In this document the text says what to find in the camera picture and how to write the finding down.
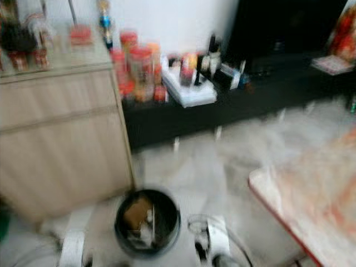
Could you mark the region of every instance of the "television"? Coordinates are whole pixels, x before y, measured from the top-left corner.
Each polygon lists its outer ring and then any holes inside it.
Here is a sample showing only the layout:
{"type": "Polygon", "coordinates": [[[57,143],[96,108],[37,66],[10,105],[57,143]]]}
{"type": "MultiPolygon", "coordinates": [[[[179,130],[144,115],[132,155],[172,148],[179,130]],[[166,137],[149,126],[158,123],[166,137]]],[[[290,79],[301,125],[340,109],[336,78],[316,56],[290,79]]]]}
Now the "television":
{"type": "Polygon", "coordinates": [[[250,72],[325,51],[347,0],[240,0],[222,58],[250,72]]]}

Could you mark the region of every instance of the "white floor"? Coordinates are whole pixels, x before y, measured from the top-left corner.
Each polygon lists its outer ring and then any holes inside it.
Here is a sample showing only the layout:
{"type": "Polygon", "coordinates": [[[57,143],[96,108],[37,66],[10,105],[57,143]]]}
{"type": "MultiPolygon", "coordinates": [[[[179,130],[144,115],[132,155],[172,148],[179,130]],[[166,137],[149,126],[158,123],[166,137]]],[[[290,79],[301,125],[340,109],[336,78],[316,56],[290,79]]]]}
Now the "white floor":
{"type": "MultiPolygon", "coordinates": [[[[302,109],[287,110],[283,120],[271,116],[225,127],[219,141],[213,132],[184,137],[177,152],[173,152],[172,144],[163,144],[135,153],[138,185],[161,188],[177,201],[182,213],[179,240],[157,261],[132,260],[119,253],[108,230],[120,203],[114,199],[99,204],[92,215],[89,225],[101,225],[101,231],[88,231],[86,257],[93,256],[94,266],[118,266],[121,261],[130,266],[197,266],[194,238],[185,224],[189,214],[202,212],[225,218],[247,246],[255,266],[283,265],[300,254],[300,247],[251,194],[247,184],[250,171],[288,161],[353,126],[356,117],[346,112],[344,103],[334,101],[317,104],[310,114],[302,109]],[[102,226],[103,217],[107,228],[102,226]]],[[[12,221],[11,232],[0,245],[1,267],[12,267],[16,257],[36,247],[39,237],[26,229],[16,219],[12,221]]],[[[54,266],[50,260],[52,265],[38,262],[19,266],[54,266]]]]}

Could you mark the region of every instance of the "table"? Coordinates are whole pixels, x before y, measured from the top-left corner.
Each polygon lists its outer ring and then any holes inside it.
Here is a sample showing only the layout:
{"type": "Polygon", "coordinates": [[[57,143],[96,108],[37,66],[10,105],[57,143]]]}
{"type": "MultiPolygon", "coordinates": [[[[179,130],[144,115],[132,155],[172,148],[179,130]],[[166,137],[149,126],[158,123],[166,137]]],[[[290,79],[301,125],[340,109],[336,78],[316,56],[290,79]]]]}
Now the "table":
{"type": "Polygon", "coordinates": [[[136,103],[123,107],[128,140],[132,150],[199,131],[216,129],[242,120],[265,116],[284,108],[302,107],[312,101],[345,96],[355,92],[355,72],[330,76],[309,66],[275,71],[271,76],[251,78],[254,93],[229,90],[215,82],[215,103],[183,108],[172,97],[167,103],[136,103]]]}
{"type": "Polygon", "coordinates": [[[318,266],[354,266],[356,129],[298,159],[252,172],[249,186],[318,266]]]}

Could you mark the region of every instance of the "cabinet door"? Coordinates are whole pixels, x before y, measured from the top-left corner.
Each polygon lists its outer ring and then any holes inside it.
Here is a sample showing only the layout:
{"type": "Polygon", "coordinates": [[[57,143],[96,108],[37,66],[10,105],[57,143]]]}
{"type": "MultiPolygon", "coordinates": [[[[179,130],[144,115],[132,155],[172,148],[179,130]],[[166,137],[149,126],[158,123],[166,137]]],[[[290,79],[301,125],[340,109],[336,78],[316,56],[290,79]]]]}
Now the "cabinet door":
{"type": "Polygon", "coordinates": [[[0,129],[116,106],[109,71],[0,86],[0,129]]]}
{"type": "Polygon", "coordinates": [[[33,222],[131,186],[119,115],[0,136],[0,194],[33,222]]]}

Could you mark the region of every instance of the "table surface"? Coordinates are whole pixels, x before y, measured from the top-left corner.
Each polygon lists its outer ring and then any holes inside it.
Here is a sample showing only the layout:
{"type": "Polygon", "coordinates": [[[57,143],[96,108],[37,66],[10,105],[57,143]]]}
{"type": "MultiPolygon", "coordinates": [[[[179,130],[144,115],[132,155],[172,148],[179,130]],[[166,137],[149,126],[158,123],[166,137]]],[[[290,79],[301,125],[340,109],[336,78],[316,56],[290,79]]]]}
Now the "table surface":
{"type": "Polygon", "coordinates": [[[250,174],[255,195],[322,266],[354,266],[356,129],[283,166],[250,174]]]}
{"type": "Polygon", "coordinates": [[[28,69],[17,71],[13,68],[5,51],[1,51],[4,71],[0,72],[0,84],[13,81],[29,80],[37,77],[65,75],[85,70],[100,70],[112,67],[110,55],[96,31],[92,31],[93,44],[83,47],[72,47],[68,30],[56,28],[58,40],[53,48],[47,51],[49,68],[40,69],[36,66],[33,56],[28,56],[28,69]]]}

